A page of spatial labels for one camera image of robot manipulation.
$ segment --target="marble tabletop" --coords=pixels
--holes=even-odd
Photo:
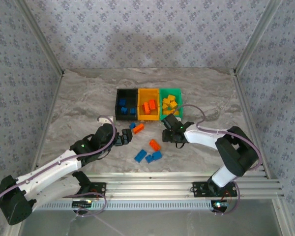
[[[241,127],[245,132],[243,113],[236,96],[233,79],[226,68],[144,68],[144,69],[79,69],[66,70],[62,79],[52,120],[47,131],[38,165],[58,157],[66,149],[95,133],[101,125],[99,115],[115,115],[117,89],[121,88],[180,88],[184,104],[201,107],[211,128]],[[200,113],[184,108],[183,122],[197,121]],[[115,121],[118,131],[128,128],[130,121]],[[164,125],[160,121],[143,121],[145,128],[133,135],[132,142],[114,147],[107,157],[83,169],[87,172],[205,172],[222,165],[219,153],[209,147],[186,144],[176,149],[162,143]],[[162,146],[163,158],[140,164],[134,157],[141,150],[152,153],[151,139]]]

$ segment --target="blue lego brick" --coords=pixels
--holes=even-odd
[[[136,157],[134,158],[135,161],[137,161],[138,163],[140,163],[140,162],[143,160],[143,158],[146,156],[146,154],[147,154],[146,151],[141,150],[141,151],[138,153],[138,155],[136,155]]]
[[[162,156],[163,156],[163,155],[161,154],[160,151],[156,151],[155,153],[152,154],[152,157],[153,157],[153,160],[154,160],[154,161],[157,161],[157,160],[161,159]]]
[[[134,115],[136,114],[136,109],[135,108],[130,108],[130,115]]]
[[[127,112],[128,112],[128,109],[127,109],[127,108],[125,108],[125,107],[122,107],[122,108],[121,108],[121,113],[122,113],[122,114],[126,115]]]
[[[129,128],[130,128],[130,129],[133,129],[134,127],[136,127],[136,124],[135,124],[135,123],[131,123],[131,124],[129,125]]]
[[[125,106],[126,105],[126,99],[120,99],[119,100],[119,105],[122,106],[122,107]]]
[[[153,161],[153,157],[151,155],[147,155],[146,160],[148,163],[151,163]]]

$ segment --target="orange bin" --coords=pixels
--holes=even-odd
[[[143,104],[155,100],[156,110],[151,110],[150,115],[146,115],[143,110]],[[158,88],[139,88],[138,89],[138,120],[159,120],[161,106],[159,104]]]

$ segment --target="wall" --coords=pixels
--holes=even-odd
[[[59,76],[12,0],[0,0],[0,180],[30,170]],[[0,236],[6,220],[0,211]]]
[[[295,223],[295,0],[282,3],[240,78]]]
[[[233,68],[267,0],[26,0],[63,69]]]

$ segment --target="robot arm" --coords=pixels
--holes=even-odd
[[[246,142],[229,134],[221,134],[225,131],[249,140],[237,126],[229,130],[201,128],[193,122],[182,124],[173,114],[165,117],[162,122],[166,127],[166,130],[163,130],[163,142],[182,145],[196,143],[219,151],[224,165],[208,179],[208,187],[212,193],[223,191],[224,186],[235,178],[243,176],[258,160],[258,154]]]
[[[0,198],[0,208],[10,225],[17,224],[26,219],[38,206],[68,195],[88,192],[91,182],[82,172],[75,172],[67,178],[65,175],[72,173],[90,162],[96,161],[112,146],[122,146],[132,140],[130,129],[122,130],[116,135],[109,146],[113,136],[113,126],[103,124],[95,134],[88,135],[73,144],[55,160],[39,169],[14,179],[11,175],[5,177],[0,183],[0,194],[14,187]],[[78,157],[79,154],[91,153],[101,148],[103,151]]]

